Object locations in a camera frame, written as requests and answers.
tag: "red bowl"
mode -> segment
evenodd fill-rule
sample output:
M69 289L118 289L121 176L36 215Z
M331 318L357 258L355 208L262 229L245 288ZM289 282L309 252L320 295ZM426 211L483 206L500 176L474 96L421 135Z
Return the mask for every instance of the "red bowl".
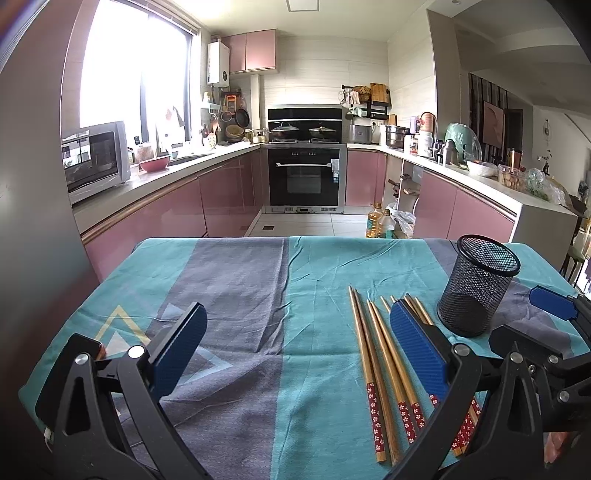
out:
M169 161L170 155L165 155L164 157L150 158L149 160L141 161L139 164L143 170L150 173L153 171L164 170L166 167L168 167Z

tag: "cutting board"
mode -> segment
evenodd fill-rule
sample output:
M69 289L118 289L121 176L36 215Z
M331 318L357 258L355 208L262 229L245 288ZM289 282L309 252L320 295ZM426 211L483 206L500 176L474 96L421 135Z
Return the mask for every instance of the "cutting board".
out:
M371 99L373 102L388 103L388 94L386 93L386 86L383 83L371 84Z

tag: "floor tile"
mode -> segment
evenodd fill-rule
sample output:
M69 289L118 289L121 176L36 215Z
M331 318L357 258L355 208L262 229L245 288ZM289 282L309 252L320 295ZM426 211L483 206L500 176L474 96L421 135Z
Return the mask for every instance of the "floor tile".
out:
M348 236L354 238L365 237L365 223L333 223L335 236Z
M275 222L274 229L264 231L263 227L268 222L257 222L250 236L333 236L331 223L302 223L302 222Z
M263 213L259 222L330 223L330 214L321 213Z
M333 223L367 223L367 215L330 215Z

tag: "oven handle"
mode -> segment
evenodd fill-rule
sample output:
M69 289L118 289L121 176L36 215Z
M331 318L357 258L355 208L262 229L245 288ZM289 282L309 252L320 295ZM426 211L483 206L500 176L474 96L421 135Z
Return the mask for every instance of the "oven handle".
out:
M332 163L276 163L278 167L328 167L332 168Z

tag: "jar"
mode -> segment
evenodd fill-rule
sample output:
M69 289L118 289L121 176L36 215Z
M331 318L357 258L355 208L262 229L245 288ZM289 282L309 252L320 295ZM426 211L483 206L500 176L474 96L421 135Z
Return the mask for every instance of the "jar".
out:
M508 165L499 165L499 182L505 187L518 192L525 191L525 173L518 168Z

